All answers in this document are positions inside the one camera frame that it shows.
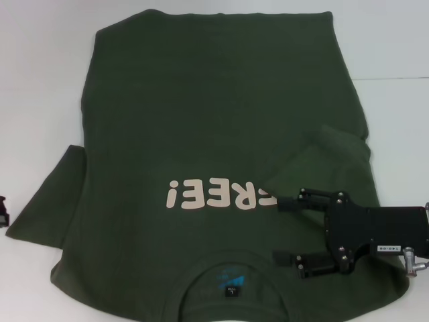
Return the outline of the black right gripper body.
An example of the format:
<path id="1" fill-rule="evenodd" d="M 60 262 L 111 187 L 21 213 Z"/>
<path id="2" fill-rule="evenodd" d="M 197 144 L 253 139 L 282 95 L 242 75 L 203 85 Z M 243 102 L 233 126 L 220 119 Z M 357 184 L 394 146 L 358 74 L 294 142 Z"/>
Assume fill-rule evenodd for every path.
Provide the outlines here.
<path id="1" fill-rule="evenodd" d="M 428 209 L 425 207 L 363 207 L 346 193 L 336 194 L 325 213 L 326 246 L 349 274 L 363 256 L 403 256 L 408 276 L 428 268 Z"/>

